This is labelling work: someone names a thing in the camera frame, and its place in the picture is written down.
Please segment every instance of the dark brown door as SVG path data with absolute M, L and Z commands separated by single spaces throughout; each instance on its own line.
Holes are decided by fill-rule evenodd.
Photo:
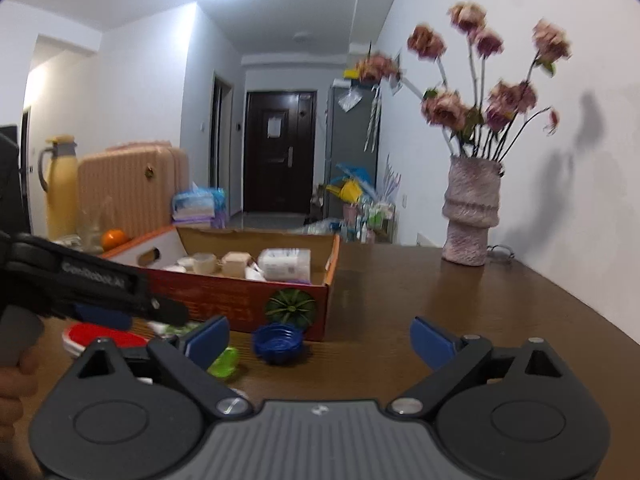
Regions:
M 308 213 L 315 92 L 250 92 L 244 134 L 244 210 Z

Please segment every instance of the red cardboard box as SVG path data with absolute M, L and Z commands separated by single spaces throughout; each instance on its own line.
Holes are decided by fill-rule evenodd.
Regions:
M 218 259 L 231 251 L 257 259 L 265 249 L 311 250 L 311 285 L 252 282 L 220 275 L 201 276 L 161 270 L 184 256 L 213 253 Z M 183 302 L 191 319 L 204 321 L 216 314 L 229 320 L 232 330 L 252 332 L 269 322 L 308 326 L 305 337 L 322 341 L 330 293 L 338 263 L 340 238 L 268 231 L 197 230 L 167 227 L 132 240 L 105 258 L 146 269 L 152 292 Z

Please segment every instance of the yellow thermos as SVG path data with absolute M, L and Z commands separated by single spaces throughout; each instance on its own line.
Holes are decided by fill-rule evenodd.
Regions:
M 78 221 L 78 159 L 76 142 L 72 136 L 58 136 L 47 139 L 52 146 L 40 152 L 38 177 L 46 193 L 47 237 L 58 240 L 76 233 Z M 51 162 L 44 177 L 42 163 L 50 153 Z

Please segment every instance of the orange fruit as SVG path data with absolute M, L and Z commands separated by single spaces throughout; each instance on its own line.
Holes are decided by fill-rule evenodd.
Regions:
M 131 238 L 129 238 L 125 232 L 121 229 L 109 229 L 105 231 L 100 240 L 102 250 L 107 251 L 114 250 L 116 247 L 120 247 L 122 244 L 126 244 Z

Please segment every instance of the pink pot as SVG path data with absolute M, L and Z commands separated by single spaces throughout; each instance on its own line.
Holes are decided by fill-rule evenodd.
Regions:
M 451 157 L 442 214 L 449 219 L 442 257 L 479 267 L 486 261 L 489 227 L 498 225 L 500 164 L 485 158 Z

